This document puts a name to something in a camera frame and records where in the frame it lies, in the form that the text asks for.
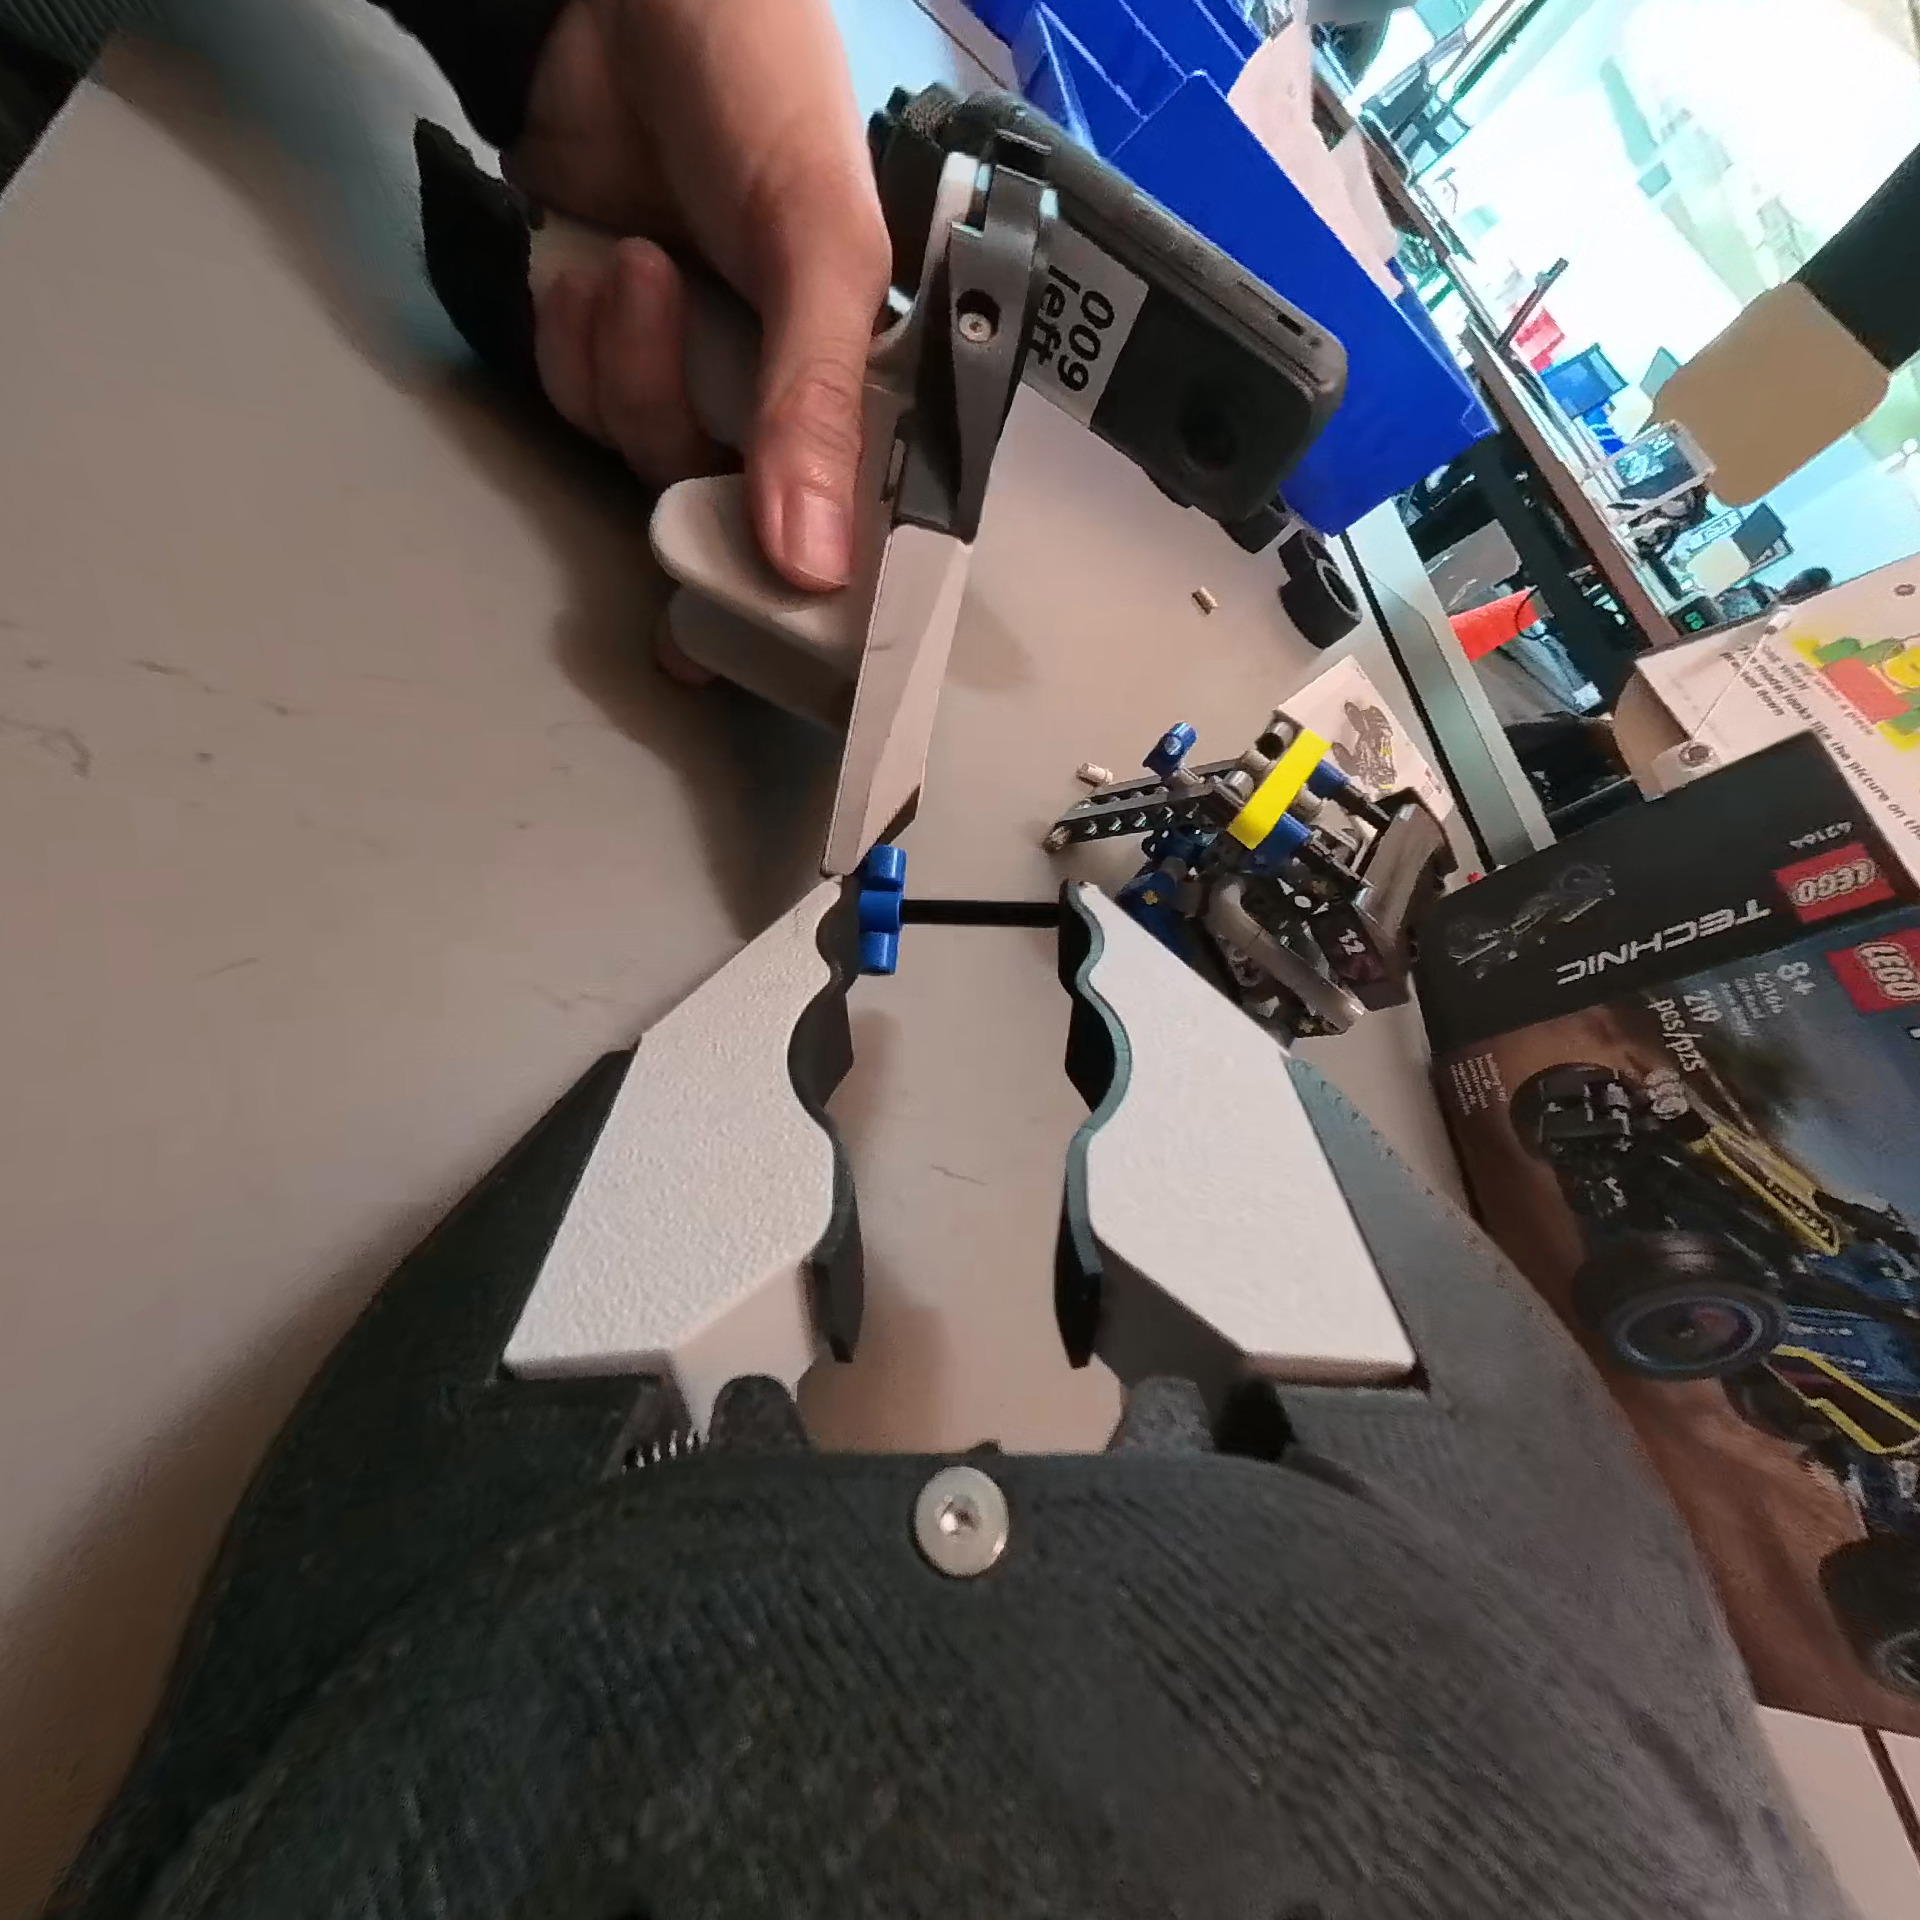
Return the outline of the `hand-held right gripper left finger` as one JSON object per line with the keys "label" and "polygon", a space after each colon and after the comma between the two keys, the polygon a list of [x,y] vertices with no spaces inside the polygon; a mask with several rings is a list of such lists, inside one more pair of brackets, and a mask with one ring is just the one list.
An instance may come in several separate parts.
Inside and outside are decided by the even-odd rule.
{"label": "hand-held right gripper left finger", "polygon": [[856,889],[822,881],[638,1042],[502,1351],[518,1378],[796,1388],[853,1361],[864,1247],[830,1115]]}

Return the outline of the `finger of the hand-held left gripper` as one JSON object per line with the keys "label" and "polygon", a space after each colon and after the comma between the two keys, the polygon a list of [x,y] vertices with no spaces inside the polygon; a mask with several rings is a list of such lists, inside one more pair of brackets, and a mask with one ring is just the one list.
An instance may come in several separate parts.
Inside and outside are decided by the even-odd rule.
{"label": "finger of the hand-held left gripper", "polygon": [[849,878],[917,818],[970,545],[893,527],[855,678],[844,758],[822,844],[822,876]]}

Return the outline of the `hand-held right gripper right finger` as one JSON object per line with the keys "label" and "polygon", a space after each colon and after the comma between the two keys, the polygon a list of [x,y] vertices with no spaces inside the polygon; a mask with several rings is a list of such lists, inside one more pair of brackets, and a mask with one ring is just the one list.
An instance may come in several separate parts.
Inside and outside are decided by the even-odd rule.
{"label": "hand-held right gripper right finger", "polygon": [[1416,1356],[1284,1049],[1096,886],[1061,894],[1056,1323],[1118,1381],[1409,1381]]}

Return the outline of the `blue plastic bin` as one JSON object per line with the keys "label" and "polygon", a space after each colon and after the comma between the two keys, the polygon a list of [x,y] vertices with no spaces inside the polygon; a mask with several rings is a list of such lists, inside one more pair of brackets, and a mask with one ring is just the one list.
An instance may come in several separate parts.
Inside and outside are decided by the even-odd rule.
{"label": "blue plastic bin", "polygon": [[1342,342],[1346,394],[1282,486],[1313,532],[1349,532],[1493,428],[1412,292],[1386,299],[1231,111],[1266,42],[1242,4],[967,11],[1008,47],[1031,105]]}

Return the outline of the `black axle with blue connector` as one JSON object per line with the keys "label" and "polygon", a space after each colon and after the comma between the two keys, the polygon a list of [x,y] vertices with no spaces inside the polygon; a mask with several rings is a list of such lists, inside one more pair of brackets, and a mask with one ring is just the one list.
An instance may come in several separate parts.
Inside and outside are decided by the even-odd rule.
{"label": "black axle with blue connector", "polygon": [[893,975],[908,927],[1056,930],[1061,907],[973,899],[914,899],[905,885],[908,854],[878,844],[855,871],[855,963],[862,975]]}

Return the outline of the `partly built toy buggy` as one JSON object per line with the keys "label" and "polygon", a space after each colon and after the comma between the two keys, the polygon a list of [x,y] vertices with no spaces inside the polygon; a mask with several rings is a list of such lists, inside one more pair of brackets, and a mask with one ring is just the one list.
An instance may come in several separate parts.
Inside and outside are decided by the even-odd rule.
{"label": "partly built toy buggy", "polygon": [[1118,905],[1284,1041],[1328,1041],[1404,1006],[1416,918],[1455,871],[1414,788],[1375,797],[1326,735],[1273,711],[1234,758],[1172,726],[1143,777],[1069,804],[1041,847],[1137,841]]}

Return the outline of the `instruction booklet with buggy cover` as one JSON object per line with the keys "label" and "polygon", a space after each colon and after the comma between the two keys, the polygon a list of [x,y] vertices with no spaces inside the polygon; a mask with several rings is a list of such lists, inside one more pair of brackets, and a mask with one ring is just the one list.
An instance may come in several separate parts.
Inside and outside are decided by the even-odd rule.
{"label": "instruction booklet with buggy cover", "polygon": [[1322,741],[1318,769],[1289,797],[1287,817],[1297,827],[1370,831],[1349,804],[1350,801],[1366,801],[1381,812],[1416,801],[1439,827],[1446,827],[1454,812],[1448,791],[1356,660],[1335,660],[1317,678],[1296,689],[1271,711],[1266,730],[1279,739],[1282,755],[1300,734]]}

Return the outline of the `dark toy set box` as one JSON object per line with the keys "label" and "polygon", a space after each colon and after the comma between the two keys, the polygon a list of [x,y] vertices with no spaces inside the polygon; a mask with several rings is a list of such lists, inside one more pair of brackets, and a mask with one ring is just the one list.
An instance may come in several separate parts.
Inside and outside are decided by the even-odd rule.
{"label": "dark toy set box", "polygon": [[1600,1366],[1768,1707],[1917,1726],[1916,878],[1786,735],[1418,935],[1474,1210]]}

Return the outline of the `person's left hand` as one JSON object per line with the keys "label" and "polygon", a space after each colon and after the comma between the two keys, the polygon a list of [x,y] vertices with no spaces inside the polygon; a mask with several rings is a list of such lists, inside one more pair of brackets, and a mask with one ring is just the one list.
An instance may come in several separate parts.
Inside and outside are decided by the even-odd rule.
{"label": "person's left hand", "polygon": [[789,583],[847,583],[890,243],[826,4],[580,3],[543,39],[509,178],[615,236],[534,298],[543,396],[640,481],[712,468],[686,383],[698,260],[759,318],[751,519]]}

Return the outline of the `background desk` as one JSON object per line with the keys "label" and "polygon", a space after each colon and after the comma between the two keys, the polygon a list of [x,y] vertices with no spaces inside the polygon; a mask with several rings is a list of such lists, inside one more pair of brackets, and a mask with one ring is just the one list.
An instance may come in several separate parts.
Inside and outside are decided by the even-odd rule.
{"label": "background desk", "polygon": [[1521,332],[1544,319],[1556,263],[1506,310],[1446,247],[1412,281],[1455,350],[1490,430],[1398,500],[1450,612],[1528,588],[1544,633],[1605,703],[1644,655],[1762,610],[1749,575],[1786,554],[1772,509],[1722,509],[1705,458],[1678,428],[1618,435],[1632,401],[1600,351],[1542,373]]}

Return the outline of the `printed paper sign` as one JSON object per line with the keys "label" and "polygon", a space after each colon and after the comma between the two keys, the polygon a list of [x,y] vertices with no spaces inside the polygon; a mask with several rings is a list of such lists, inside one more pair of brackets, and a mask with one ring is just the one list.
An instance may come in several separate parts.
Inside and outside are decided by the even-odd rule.
{"label": "printed paper sign", "polygon": [[1684,735],[1722,766],[1812,735],[1886,838],[1917,854],[1917,557],[1645,653],[1613,714],[1625,770]]}

